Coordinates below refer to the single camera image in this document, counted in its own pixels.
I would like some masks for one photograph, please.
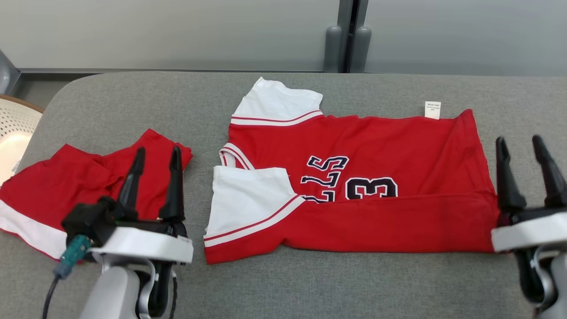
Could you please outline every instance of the red garment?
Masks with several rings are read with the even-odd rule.
[[[136,209],[140,219],[156,219],[165,203],[174,142],[148,129],[132,146],[106,156],[65,144],[51,159],[38,162],[5,181],[0,188],[0,229],[32,247],[59,258],[66,234],[61,221],[78,203],[96,203],[101,196],[118,197],[136,151],[146,149]],[[191,149],[181,148],[183,168]]]
[[[330,251],[493,251],[497,197],[471,110],[440,120],[335,117],[319,110],[321,99],[263,79],[243,98],[220,151],[222,164],[282,167],[293,189],[288,196],[310,202],[258,233],[221,242],[211,237],[238,232],[276,211],[242,214],[241,222],[217,227],[222,218],[213,215],[223,212],[214,211],[213,198],[208,262],[266,253],[279,244]],[[214,189],[216,195],[222,186]]]

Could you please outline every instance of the teal connector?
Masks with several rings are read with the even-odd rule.
[[[83,257],[87,254],[90,247],[91,242],[87,236],[77,235],[73,238],[63,255],[61,255],[59,264],[53,270],[55,276],[58,276],[61,279],[66,279],[69,274],[71,274],[71,271],[77,262],[83,259]]]

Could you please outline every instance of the gray table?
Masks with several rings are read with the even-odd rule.
[[[190,146],[194,158],[184,175],[185,224],[195,256],[192,265],[176,268],[176,318],[530,318],[509,255],[281,247],[269,255],[207,266],[202,235],[212,169],[219,164],[230,115],[259,76],[322,93],[323,112],[337,116],[422,115],[426,100],[442,102],[443,117],[472,108],[493,181],[493,143],[505,135],[530,204],[544,198],[532,134],[543,135],[567,171],[567,79],[179,72],[95,75],[67,85],[47,108],[21,167],[49,158],[65,142],[110,153],[135,142],[147,128]],[[0,317],[39,318],[55,262],[5,233],[0,255]],[[50,318],[76,318],[98,274],[97,265],[78,267],[58,286]]]

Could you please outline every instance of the red stripe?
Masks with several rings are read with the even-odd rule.
[[[204,240],[205,240],[205,241],[207,241],[207,240],[213,240],[213,239],[215,239],[215,238],[219,238],[219,237],[223,237],[223,236],[226,236],[226,235],[234,234],[234,233],[239,232],[239,231],[241,231],[241,230],[243,230],[243,229],[247,229],[247,228],[250,228],[250,227],[254,227],[254,226],[258,225],[258,224],[261,224],[261,223],[263,223],[263,222],[265,222],[265,221],[267,221],[267,220],[273,218],[275,215],[279,214],[279,212],[281,212],[282,210],[284,210],[284,208],[286,208],[291,202],[293,202],[293,201],[294,201],[296,198],[298,198],[298,197],[299,197],[299,195],[295,195],[292,199],[290,199],[287,203],[285,203],[285,205],[283,205],[282,208],[278,209],[277,212],[275,212],[273,215],[271,215],[270,217],[268,217],[268,218],[266,218],[266,219],[264,219],[264,220],[261,220],[261,221],[259,221],[259,222],[257,222],[257,223],[252,224],[252,225],[248,225],[248,226],[244,226],[244,227],[239,228],[239,229],[235,229],[235,230],[233,230],[233,231],[231,231],[231,232],[228,232],[228,233],[224,233],[224,234],[216,235],[216,236],[213,236],[213,237],[205,238]]]
[[[234,154],[236,154],[236,156],[238,156],[238,158],[240,159],[240,163],[242,164],[242,166],[245,166],[247,170],[250,170],[250,167],[248,167],[248,165],[246,165],[246,163],[244,162],[244,159],[242,158],[242,156],[240,156],[240,154],[237,151],[235,151],[231,148],[228,148],[228,147],[223,147],[222,149],[227,149],[227,150],[233,151]]]
[[[291,122],[291,121],[296,121],[299,120],[302,117],[305,117],[309,114],[315,113],[315,112],[321,112],[321,110],[315,110],[315,111],[311,111],[311,112],[307,112],[299,117],[296,117],[295,119],[291,119],[291,120],[269,120],[269,119],[255,119],[253,117],[240,117],[240,116],[232,116],[233,119],[239,119],[239,120],[255,120],[255,121],[268,121],[268,122]]]

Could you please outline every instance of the white laundry basket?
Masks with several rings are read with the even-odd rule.
[[[0,187],[16,173],[43,110],[0,94]]]

